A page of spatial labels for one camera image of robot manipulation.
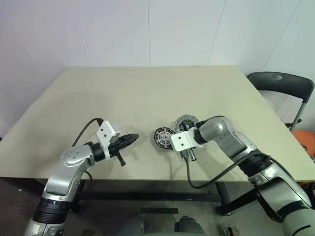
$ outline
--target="floor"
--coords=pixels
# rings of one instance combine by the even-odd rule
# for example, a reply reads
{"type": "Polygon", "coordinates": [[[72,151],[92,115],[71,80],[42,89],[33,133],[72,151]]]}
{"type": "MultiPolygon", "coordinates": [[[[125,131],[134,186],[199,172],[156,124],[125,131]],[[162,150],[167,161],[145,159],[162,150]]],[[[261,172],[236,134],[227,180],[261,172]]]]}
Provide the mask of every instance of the floor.
{"type": "MultiPolygon", "coordinates": [[[[130,182],[121,184],[115,182],[94,183],[93,188],[108,189],[109,187],[129,191],[148,186],[144,182],[130,182]]],[[[248,183],[227,183],[230,199],[242,195],[252,187],[248,183]]],[[[173,191],[190,189],[185,181],[179,183],[157,183],[151,189],[162,191],[172,188],[173,191]]],[[[32,217],[38,198],[21,191],[10,184],[0,180],[0,235],[20,236],[26,228],[28,220],[32,217]]],[[[211,186],[203,191],[215,191],[211,186]]],[[[251,204],[231,216],[220,217],[214,212],[219,204],[206,202],[148,202],[148,201],[81,201],[83,211],[79,214],[69,213],[66,220],[64,236],[80,236],[86,229],[95,232],[95,236],[111,236],[129,218],[130,215],[139,213],[142,207],[176,207],[179,214],[142,214],[148,222],[148,231],[172,232],[174,223],[182,216],[194,218],[209,236],[218,236],[220,227],[232,226],[239,229],[241,236],[275,235],[283,236],[282,225],[269,219],[259,204],[251,204]]]]}

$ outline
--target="chair backrest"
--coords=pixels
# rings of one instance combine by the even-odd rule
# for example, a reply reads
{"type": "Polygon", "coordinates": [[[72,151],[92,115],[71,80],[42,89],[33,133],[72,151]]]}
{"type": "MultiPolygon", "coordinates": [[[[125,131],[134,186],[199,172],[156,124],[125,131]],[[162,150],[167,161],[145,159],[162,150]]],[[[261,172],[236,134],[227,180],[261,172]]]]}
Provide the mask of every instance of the chair backrest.
{"type": "Polygon", "coordinates": [[[257,90],[286,93],[303,99],[307,103],[314,83],[312,80],[280,72],[255,72],[247,76],[257,90]]]}

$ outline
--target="table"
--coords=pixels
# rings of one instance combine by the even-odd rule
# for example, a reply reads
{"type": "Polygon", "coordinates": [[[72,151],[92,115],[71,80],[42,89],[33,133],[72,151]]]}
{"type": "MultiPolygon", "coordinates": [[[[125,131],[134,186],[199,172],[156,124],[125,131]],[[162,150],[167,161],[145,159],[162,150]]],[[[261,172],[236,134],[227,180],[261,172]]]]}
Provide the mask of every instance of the table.
{"type": "MultiPolygon", "coordinates": [[[[152,144],[157,128],[172,127],[184,114],[199,120],[226,116],[297,181],[315,179],[311,159],[236,66],[70,67],[0,142],[0,176],[48,178],[82,127],[102,117],[122,135],[140,137],[121,151],[124,167],[116,158],[101,161],[89,169],[94,178],[186,180],[179,154],[152,144]]],[[[97,129],[96,124],[91,126],[79,143],[96,141],[97,129]]],[[[195,154],[192,180],[209,180],[232,164],[214,142],[195,154]]],[[[247,177],[235,168],[220,181],[247,181],[247,177]]]]}

